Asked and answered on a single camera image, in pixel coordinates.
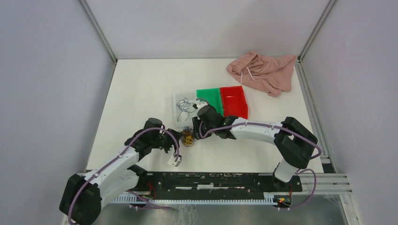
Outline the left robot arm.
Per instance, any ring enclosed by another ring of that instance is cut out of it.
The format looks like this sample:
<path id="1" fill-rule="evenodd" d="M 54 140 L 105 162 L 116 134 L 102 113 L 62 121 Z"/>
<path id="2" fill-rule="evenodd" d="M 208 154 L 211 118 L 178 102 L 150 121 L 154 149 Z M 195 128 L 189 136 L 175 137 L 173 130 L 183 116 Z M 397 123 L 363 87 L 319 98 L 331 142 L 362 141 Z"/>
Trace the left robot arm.
<path id="1" fill-rule="evenodd" d="M 179 141 L 183 134 L 166 129 L 161 120 L 149 118 L 144 127 L 127 139 L 122 148 L 100 167 L 83 175 L 69 177 L 59 210 L 67 216 L 70 225 L 91 225 L 102 209 L 113 199 L 132 188 L 143 190 L 148 184 L 137 163 L 153 149 L 172 151 L 171 159 L 181 161 Z"/>

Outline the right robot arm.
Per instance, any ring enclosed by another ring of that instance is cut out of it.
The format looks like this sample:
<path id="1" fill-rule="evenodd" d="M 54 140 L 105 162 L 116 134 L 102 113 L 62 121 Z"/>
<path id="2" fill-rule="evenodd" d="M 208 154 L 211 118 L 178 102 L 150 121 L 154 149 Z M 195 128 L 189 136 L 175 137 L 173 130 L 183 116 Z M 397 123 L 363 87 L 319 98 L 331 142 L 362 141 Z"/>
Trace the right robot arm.
<path id="1" fill-rule="evenodd" d="M 321 154 L 315 135 L 294 117 L 258 122 L 235 115 L 224 117 L 204 102 L 195 103 L 193 107 L 197 110 L 192 122 L 198 140 L 216 135 L 221 139 L 247 139 L 276 146 L 282 156 L 271 178 L 271 186 L 276 191 L 284 191 L 292 177 Z"/>

